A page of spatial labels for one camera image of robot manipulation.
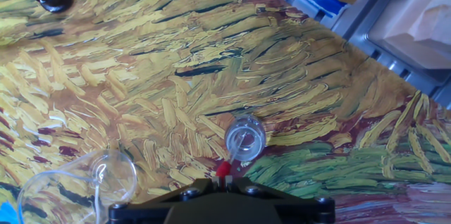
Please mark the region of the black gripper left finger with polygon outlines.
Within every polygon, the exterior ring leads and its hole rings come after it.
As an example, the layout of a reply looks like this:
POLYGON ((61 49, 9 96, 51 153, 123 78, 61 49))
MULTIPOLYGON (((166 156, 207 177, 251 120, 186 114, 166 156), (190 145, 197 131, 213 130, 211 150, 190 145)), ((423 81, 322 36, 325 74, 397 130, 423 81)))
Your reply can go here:
POLYGON ((114 203, 109 207, 108 224, 164 223, 174 206, 222 190, 222 178, 200 178, 141 204, 114 203))

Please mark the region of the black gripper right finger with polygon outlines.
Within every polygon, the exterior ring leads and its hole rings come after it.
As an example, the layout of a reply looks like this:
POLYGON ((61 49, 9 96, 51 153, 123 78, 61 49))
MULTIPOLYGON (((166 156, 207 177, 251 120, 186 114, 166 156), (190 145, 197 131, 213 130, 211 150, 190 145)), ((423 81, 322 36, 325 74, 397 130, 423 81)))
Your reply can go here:
POLYGON ((303 199, 252 182, 249 178, 225 176, 227 206, 252 223, 334 223, 335 200, 330 197, 303 199))

